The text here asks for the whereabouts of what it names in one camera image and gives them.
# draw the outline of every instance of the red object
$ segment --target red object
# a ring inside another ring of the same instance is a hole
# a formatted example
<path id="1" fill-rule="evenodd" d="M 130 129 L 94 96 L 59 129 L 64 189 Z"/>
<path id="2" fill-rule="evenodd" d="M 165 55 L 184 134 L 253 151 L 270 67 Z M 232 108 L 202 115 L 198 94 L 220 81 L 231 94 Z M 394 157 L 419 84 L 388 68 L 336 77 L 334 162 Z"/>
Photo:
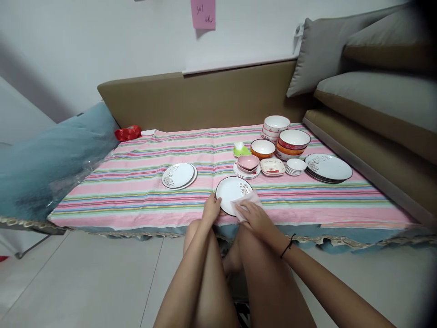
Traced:
<path id="1" fill-rule="evenodd" d="M 141 135 L 141 128 L 138 125 L 132 125 L 128 128 L 118 129 L 115 136 L 118 141 L 134 140 Z"/>

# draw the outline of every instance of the sofa cushion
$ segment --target sofa cushion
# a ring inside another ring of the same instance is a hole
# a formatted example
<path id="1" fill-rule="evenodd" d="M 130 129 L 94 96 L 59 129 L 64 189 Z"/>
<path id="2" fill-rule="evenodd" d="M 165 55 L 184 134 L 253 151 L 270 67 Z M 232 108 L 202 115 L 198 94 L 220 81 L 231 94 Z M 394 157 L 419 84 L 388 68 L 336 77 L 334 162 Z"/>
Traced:
<path id="1" fill-rule="evenodd" d="M 307 111 L 304 123 L 412 217 L 437 231 L 433 164 L 328 108 Z"/>
<path id="2" fill-rule="evenodd" d="M 341 18 L 322 18 L 315 21 L 307 18 L 287 96 L 313 92 L 317 84 L 342 72 L 353 69 L 342 58 L 344 45 L 349 36 L 376 21 L 404 8 L 403 5 Z"/>
<path id="3" fill-rule="evenodd" d="M 351 35 L 343 55 L 377 68 L 428 72 L 436 67 L 431 38 L 413 7 Z"/>
<path id="4" fill-rule="evenodd" d="M 117 147 L 116 129 L 117 123 L 100 102 L 37 137 L 2 150 L 0 217 L 25 220 L 28 226 L 45 222 L 85 178 L 84 169 L 91 169 Z"/>
<path id="5" fill-rule="evenodd" d="M 392 72 L 349 72 L 323 80 L 314 96 L 360 125 L 437 164 L 437 83 Z"/>

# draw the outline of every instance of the pink sticky note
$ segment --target pink sticky note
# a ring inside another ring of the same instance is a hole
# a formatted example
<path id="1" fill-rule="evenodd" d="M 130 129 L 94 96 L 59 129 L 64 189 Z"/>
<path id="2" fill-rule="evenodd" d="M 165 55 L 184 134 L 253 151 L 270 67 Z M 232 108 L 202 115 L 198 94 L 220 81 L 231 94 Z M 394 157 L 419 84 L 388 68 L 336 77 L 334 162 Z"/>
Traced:
<path id="1" fill-rule="evenodd" d="M 191 0 L 195 29 L 215 30 L 215 0 Z"/>

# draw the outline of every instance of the striped tablecloth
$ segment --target striped tablecloth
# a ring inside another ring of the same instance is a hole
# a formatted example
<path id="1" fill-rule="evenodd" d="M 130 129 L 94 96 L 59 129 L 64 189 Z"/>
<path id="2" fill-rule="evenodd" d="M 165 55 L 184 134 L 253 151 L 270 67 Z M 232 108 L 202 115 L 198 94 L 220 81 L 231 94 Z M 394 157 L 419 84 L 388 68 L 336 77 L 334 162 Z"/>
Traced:
<path id="1" fill-rule="evenodd" d="M 333 154 L 311 135 L 302 159 L 314 153 Z M 261 125 L 166 133 L 121 143 L 113 157 L 77 186 L 50 214 L 58 226 L 110 227 L 114 230 L 187 226 L 201 218 L 203 204 L 219 182 L 233 176 L 234 142 L 246 146 L 260 138 Z M 196 181 L 173 191 L 161 183 L 173 164 L 192 163 Z M 302 174 L 248 180 L 277 225 L 402 229 L 419 224 L 354 171 L 341 184 L 324 184 Z M 218 225 L 235 224 L 224 215 Z"/>

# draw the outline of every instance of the bracelet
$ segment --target bracelet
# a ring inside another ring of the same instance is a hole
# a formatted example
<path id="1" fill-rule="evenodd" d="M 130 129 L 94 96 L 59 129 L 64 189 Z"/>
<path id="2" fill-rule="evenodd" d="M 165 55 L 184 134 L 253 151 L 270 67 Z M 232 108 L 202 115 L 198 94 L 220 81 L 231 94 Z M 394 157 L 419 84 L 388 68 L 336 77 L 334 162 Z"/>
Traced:
<path id="1" fill-rule="evenodd" d="M 291 245 L 293 244 L 293 237 L 294 237 L 295 235 L 296 235 L 296 234 L 293 234 L 293 235 L 291 236 L 290 243 L 288 244 L 288 246 L 287 246 L 287 247 L 284 249 L 284 251 L 282 252 L 281 256 L 279 257 L 280 259 L 282 259 L 282 257 L 284 256 L 285 252 L 287 251 L 287 249 L 291 249 Z"/>

